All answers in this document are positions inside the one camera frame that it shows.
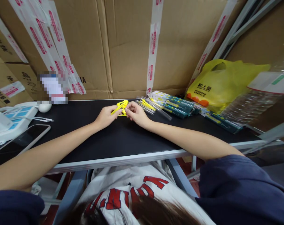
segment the clear plastic bottle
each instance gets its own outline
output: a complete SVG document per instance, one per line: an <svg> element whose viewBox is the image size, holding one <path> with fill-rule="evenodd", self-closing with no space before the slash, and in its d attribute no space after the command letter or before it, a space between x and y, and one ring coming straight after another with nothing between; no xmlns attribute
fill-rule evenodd
<svg viewBox="0 0 284 225"><path fill-rule="evenodd" d="M269 72L260 73L248 85L247 93L238 96L221 116L238 125L246 125L284 97L283 83L284 61L273 65Z"/></svg>

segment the computer mouse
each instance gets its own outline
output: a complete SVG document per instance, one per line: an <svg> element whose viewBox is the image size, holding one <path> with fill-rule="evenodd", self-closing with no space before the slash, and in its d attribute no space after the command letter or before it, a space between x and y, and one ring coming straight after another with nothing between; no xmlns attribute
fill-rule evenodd
<svg viewBox="0 0 284 225"><path fill-rule="evenodd" d="M40 104L39 105L39 111L41 112L41 113L46 113L46 112L48 112L50 109L51 109L51 106L52 106L52 104L50 104L50 103L43 103L43 104Z"/></svg>

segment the navy blue sleeve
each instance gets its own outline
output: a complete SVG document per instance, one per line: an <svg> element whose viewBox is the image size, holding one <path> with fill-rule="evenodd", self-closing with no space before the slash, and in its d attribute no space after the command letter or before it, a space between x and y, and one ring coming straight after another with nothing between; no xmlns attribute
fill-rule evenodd
<svg viewBox="0 0 284 225"><path fill-rule="evenodd" d="M218 225L284 224L284 187L247 157L209 160L199 190L197 203Z"/></svg>
<svg viewBox="0 0 284 225"><path fill-rule="evenodd" d="M31 193L0 191L0 224L38 224L44 201Z"/></svg>

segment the person's arm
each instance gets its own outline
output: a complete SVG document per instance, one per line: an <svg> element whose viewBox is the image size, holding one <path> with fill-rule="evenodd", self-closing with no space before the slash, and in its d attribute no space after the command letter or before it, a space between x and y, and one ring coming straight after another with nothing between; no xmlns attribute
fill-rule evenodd
<svg viewBox="0 0 284 225"><path fill-rule="evenodd" d="M0 190L30 191L31 186L91 135L110 125L121 112L104 107L97 119L84 127L41 144L0 166Z"/></svg>
<svg viewBox="0 0 284 225"><path fill-rule="evenodd" d="M166 138L203 160L221 158L227 155L243 156L233 146L209 134L154 122L147 117L142 107L135 102L130 102L125 111L127 117L135 121L139 126Z"/></svg>

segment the phone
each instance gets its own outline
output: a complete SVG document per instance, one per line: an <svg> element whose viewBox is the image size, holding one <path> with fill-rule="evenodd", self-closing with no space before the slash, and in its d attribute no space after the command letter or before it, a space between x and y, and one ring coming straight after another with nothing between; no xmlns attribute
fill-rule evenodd
<svg viewBox="0 0 284 225"><path fill-rule="evenodd" d="M0 148L0 165L29 150L49 130L50 125L37 124L27 128L22 134Z"/></svg>

